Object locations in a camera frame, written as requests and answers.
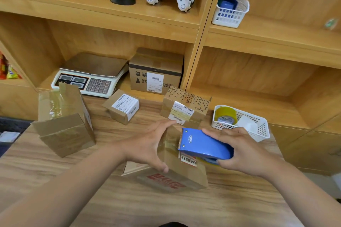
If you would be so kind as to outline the large cardboard box black print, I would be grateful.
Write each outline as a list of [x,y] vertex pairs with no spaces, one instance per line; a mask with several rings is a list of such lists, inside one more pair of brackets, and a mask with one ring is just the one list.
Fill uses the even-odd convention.
[[184,55],[139,47],[129,61],[131,89],[165,95],[180,87]]

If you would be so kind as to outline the wooden shelf unit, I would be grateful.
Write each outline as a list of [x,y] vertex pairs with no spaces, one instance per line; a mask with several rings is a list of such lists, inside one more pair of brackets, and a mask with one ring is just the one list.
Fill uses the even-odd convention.
[[180,87],[267,119],[285,160],[341,173],[341,0],[248,0],[238,28],[212,24],[218,0],[0,0],[0,115],[37,119],[38,92],[80,52],[127,60],[139,47],[184,55]]

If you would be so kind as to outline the person's left forearm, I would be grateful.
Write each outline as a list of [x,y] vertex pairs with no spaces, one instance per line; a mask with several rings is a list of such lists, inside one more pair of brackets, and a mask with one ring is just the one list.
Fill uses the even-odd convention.
[[98,149],[0,213],[0,227],[69,227],[124,161],[121,142]]

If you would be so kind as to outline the patterned cardboard box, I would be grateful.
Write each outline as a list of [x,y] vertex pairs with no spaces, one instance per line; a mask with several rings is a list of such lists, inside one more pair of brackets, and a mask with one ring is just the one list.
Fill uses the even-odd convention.
[[172,86],[164,96],[160,115],[185,128],[198,129],[207,115],[211,99]]

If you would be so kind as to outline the person's right forearm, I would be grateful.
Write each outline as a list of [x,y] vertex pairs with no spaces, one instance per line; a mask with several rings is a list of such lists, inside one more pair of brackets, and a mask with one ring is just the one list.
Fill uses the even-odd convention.
[[271,159],[262,177],[282,195],[304,227],[341,227],[341,204],[291,164]]

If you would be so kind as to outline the blue box in basket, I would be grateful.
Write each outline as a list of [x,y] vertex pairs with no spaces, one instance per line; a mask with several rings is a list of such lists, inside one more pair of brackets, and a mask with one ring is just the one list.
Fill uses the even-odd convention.
[[229,10],[236,10],[237,5],[238,5],[237,0],[225,0],[221,4],[220,8],[229,9]]

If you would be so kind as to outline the small cardboard box white label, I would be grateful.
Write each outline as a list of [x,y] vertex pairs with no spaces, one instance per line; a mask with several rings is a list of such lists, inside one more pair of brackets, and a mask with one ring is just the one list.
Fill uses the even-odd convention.
[[127,125],[139,110],[139,99],[118,89],[102,106],[107,109],[112,119]]

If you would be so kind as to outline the person's left hand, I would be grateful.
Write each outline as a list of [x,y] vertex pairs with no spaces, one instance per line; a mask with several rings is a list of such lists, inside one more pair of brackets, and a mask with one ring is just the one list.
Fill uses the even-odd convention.
[[177,124],[175,120],[160,120],[151,124],[143,133],[119,141],[124,161],[149,165],[151,155],[157,154],[162,135],[175,124]]

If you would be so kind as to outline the person's right hand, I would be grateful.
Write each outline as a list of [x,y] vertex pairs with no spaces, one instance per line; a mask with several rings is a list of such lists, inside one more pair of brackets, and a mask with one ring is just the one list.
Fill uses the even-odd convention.
[[259,145],[243,127],[221,131],[202,129],[202,131],[234,148],[232,158],[239,159],[239,169],[242,173],[267,178],[284,163],[283,159]]

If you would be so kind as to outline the white digital weighing scale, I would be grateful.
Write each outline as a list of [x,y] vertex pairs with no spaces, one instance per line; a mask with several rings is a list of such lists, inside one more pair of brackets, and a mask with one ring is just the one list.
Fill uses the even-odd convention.
[[108,99],[121,77],[128,72],[128,61],[91,53],[78,53],[67,60],[55,75],[51,87],[60,83],[75,85],[81,94]]

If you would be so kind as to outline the tall taped cardboard box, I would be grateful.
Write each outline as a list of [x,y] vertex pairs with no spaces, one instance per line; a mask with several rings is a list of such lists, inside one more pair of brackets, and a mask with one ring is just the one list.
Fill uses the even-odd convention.
[[39,138],[59,157],[96,144],[92,122],[79,88],[60,83],[39,93],[38,120],[31,123]]

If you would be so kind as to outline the colourful snack packets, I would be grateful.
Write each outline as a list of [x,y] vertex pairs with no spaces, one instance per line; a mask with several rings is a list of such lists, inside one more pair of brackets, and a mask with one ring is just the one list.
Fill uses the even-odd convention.
[[0,80],[6,79],[22,79],[22,77],[0,51]]

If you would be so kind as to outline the yellow packing tape roll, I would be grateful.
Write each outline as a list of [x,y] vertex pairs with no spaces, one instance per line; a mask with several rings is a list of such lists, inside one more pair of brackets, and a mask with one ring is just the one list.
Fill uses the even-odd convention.
[[236,110],[227,106],[219,107],[215,110],[214,121],[234,125],[237,123]]

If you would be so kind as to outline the blue tape dispenser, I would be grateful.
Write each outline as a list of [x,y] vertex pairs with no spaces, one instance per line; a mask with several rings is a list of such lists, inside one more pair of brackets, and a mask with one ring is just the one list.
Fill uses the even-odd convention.
[[212,165],[218,165],[218,160],[229,160],[234,156],[234,148],[229,144],[206,135],[202,130],[191,128],[182,128],[178,151]]

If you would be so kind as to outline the cardboard box with red print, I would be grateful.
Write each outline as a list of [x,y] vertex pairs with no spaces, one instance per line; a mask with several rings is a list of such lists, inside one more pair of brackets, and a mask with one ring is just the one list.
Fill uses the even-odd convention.
[[169,168],[167,173],[147,164],[127,162],[121,176],[168,193],[208,188],[205,165],[178,151],[181,137],[182,132],[170,126],[158,145],[158,156]]

